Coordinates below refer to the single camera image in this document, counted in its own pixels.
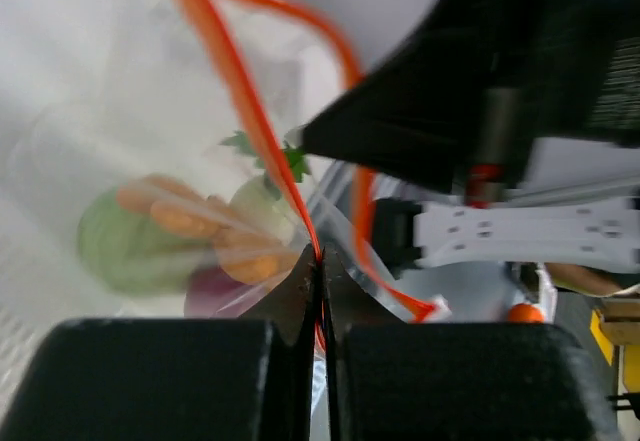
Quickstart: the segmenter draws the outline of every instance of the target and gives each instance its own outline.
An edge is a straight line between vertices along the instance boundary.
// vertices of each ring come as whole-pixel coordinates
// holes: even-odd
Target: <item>yellow object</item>
[[[640,392],[640,346],[625,346],[622,382],[630,393]]]
[[[598,343],[598,347],[600,351],[602,351],[602,355],[604,359],[607,360],[609,365],[613,364],[613,344],[611,341],[607,339],[602,330],[600,329],[600,317],[595,311],[591,311],[591,325],[590,325],[591,335]]]

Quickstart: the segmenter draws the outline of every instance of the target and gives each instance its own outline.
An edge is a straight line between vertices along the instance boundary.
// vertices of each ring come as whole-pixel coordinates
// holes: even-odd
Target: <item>white surface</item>
[[[425,253],[417,263],[512,260],[637,272],[640,219],[630,201],[488,210],[424,203],[414,221],[414,245]]]
[[[140,6],[144,8],[147,1],[142,0]],[[207,147],[217,147],[226,133],[214,132],[208,138],[202,135],[216,126],[215,122],[206,124],[211,122],[211,104],[199,106],[204,113],[200,118],[182,116],[176,122],[185,107],[179,102],[193,102],[193,96],[188,95],[194,93],[198,95],[196,101],[209,97],[213,104],[220,97],[207,91],[211,85],[207,84],[207,68],[179,71],[185,63],[167,63],[157,66],[161,68],[157,71],[126,70],[132,60],[139,61],[137,67],[144,66],[145,61],[151,60],[152,65],[162,60],[153,58],[159,53],[154,49],[165,48],[162,42],[167,39],[169,47],[176,47],[171,45],[171,36],[161,36],[158,43],[151,43],[153,33],[142,31],[141,22],[149,14],[144,9],[136,12],[129,9],[131,6],[123,6],[123,0],[0,2],[1,416],[33,348],[54,324],[78,316],[182,314],[183,297],[133,302],[108,293],[78,266],[72,255],[74,233],[82,210],[96,194],[129,176],[166,167],[168,171],[182,170],[202,189],[215,186],[229,197],[238,183],[247,179],[247,172],[227,182],[228,170],[212,176],[202,163],[196,166],[195,162],[184,162],[192,151],[201,153]],[[257,35],[260,41],[268,44],[271,40],[271,45],[277,45],[281,39],[278,36],[285,31],[274,32],[277,39],[271,39],[257,21],[243,24],[243,39]],[[176,39],[180,41],[180,32]],[[326,64],[326,52],[318,51],[307,39],[295,54],[299,55],[296,61],[302,65],[300,70],[285,68],[284,75],[275,70],[266,80],[257,81],[276,94],[274,85],[287,88],[289,83],[285,92],[293,92],[291,86],[300,90],[300,99],[291,108],[298,110],[297,115],[287,121],[297,124],[322,109],[339,88],[335,66]],[[321,74],[314,75],[314,70]],[[144,91],[141,81],[157,83],[154,89]],[[167,90],[165,96],[159,87],[176,91]],[[131,102],[144,94],[149,96],[145,103]],[[143,109],[136,111],[135,106]],[[223,117],[220,109],[213,113],[216,119]],[[202,144],[197,150],[188,149],[195,143]],[[180,166],[175,166],[175,159],[181,161]],[[313,160],[314,174],[320,177],[328,164],[326,160]],[[322,376],[316,374],[317,395],[322,389]]]

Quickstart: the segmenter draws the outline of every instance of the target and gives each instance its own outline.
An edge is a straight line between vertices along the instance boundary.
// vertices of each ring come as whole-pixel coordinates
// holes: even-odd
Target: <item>orange object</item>
[[[507,315],[511,323],[544,323],[544,314],[535,306],[526,303],[514,305]]]
[[[149,214],[158,226],[185,238],[210,238],[222,229],[220,223],[194,212],[179,201],[155,201]]]
[[[127,211],[148,214],[155,201],[170,197],[165,194],[187,201],[203,201],[198,193],[183,182],[164,174],[150,174],[119,188],[116,191],[116,202]]]

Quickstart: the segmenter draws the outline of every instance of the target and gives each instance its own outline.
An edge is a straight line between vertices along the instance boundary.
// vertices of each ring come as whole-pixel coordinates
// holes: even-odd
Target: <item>clear plastic bag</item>
[[[304,201],[329,162],[292,133],[358,76],[339,35],[301,8],[196,1],[116,0],[100,95],[50,106],[6,170],[43,236],[124,312],[238,316],[317,247]],[[406,303],[381,263],[372,272]]]

